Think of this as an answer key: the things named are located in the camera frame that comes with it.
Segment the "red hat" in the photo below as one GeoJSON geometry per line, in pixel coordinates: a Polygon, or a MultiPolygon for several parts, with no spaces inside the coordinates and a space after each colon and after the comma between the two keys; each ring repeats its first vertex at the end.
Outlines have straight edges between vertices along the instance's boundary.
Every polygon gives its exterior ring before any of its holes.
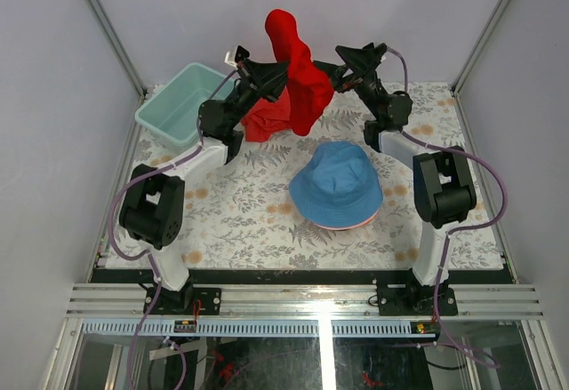
{"type": "Polygon", "coordinates": [[[300,39],[297,21],[291,13],[272,10],[265,20],[265,30],[276,60],[288,63],[286,88],[291,128],[296,135],[306,136],[330,104],[334,89],[326,73],[314,64],[311,50],[300,39]]]}

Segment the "light green plastic bin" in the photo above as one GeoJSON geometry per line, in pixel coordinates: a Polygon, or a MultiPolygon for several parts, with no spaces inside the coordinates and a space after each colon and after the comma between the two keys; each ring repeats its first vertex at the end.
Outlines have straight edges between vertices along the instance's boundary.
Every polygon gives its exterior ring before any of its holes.
{"type": "Polygon", "coordinates": [[[198,140],[196,120],[202,103],[225,99],[232,88],[233,82],[222,73],[190,63],[136,111],[135,121],[166,148],[181,153],[198,140]]]}

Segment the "blue hat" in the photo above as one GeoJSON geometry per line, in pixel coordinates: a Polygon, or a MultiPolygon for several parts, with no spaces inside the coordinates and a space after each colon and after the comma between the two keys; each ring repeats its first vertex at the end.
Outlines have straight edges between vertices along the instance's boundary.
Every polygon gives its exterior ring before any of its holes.
{"type": "Polygon", "coordinates": [[[292,178],[289,193],[303,218],[328,227],[360,223],[383,202],[379,176],[367,153],[347,141],[319,145],[292,178]]]}

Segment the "pink bucket hat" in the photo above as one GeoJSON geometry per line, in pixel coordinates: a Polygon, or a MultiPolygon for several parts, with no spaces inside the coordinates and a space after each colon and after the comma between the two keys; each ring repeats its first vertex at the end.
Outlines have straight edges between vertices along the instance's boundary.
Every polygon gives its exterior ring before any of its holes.
{"type": "Polygon", "coordinates": [[[328,226],[324,226],[324,225],[320,225],[320,224],[316,224],[317,227],[323,228],[325,230],[330,230],[330,231],[347,231],[347,230],[352,230],[355,228],[359,228],[359,227],[364,227],[368,224],[370,224],[377,216],[379,212],[379,209],[373,214],[371,215],[368,219],[357,223],[355,225],[351,225],[351,226],[345,226],[345,227],[328,227],[328,226]]]}

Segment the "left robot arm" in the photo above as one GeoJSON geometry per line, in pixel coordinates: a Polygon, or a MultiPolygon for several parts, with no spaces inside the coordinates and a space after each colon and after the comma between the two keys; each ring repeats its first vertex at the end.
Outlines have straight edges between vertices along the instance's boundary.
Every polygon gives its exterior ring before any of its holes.
{"type": "Polygon", "coordinates": [[[200,104],[191,121],[195,144],[158,168],[137,166],[110,215],[111,225],[146,244],[141,256],[148,258],[155,282],[166,290],[164,303],[175,314],[185,314],[195,302],[195,293],[186,287],[189,270],[172,246],[183,224],[186,185],[236,157],[244,140],[237,125],[260,100],[276,102],[288,82],[287,61],[256,62],[242,46],[226,59],[237,81],[225,98],[212,92],[200,104]]]}

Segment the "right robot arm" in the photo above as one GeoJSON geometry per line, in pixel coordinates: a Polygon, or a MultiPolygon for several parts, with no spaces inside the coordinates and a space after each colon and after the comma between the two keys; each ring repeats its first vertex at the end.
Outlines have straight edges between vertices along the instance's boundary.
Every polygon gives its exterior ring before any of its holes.
{"type": "Polygon", "coordinates": [[[386,54],[400,57],[399,52],[374,43],[362,48],[338,45],[335,51],[341,65],[319,60],[314,65],[325,72],[336,92],[353,91],[372,114],[363,129],[365,144],[413,173],[414,207],[422,230],[412,267],[417,284],[405,292],[405,303],[412,312],[425,314],[437,303],[432,287],[448,278],[449,233],[477,204],[468,158],[461,147],[434,147],[413,141],[405,132],[413,108],[407,66],[402,64],[404,88],[400,91],[388,92],[377,73],[386,54]]]}

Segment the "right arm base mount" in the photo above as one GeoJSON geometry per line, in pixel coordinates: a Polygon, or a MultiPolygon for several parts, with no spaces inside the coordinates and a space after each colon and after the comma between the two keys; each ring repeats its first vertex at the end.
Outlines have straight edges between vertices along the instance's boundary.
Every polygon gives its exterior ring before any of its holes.
{"type": "Polygon", "coordinates": [[[379,314],[395,316],[435,317],[435,302],[440,316],[457,316],[454,291],[448,282],[434,286],[421,285],[411,270],[381,273],[373,278],[376,295],[369,303],[377,306],[379,314]]]}

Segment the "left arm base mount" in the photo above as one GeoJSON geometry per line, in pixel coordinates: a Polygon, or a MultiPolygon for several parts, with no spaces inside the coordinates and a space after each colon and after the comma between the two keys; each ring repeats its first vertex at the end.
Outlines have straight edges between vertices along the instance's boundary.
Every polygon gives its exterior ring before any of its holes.
{"type": "Polygon", "coordinates": [[[181,291],[161,289],[157,301],[150,306],[158,289],[157,284],[140,286],[145,292],[143,312],[160,315],[192,315],[201,316],[219,315],[221,306],[221,288],[196,287],[192,282],[186,283],[181,291]]]}

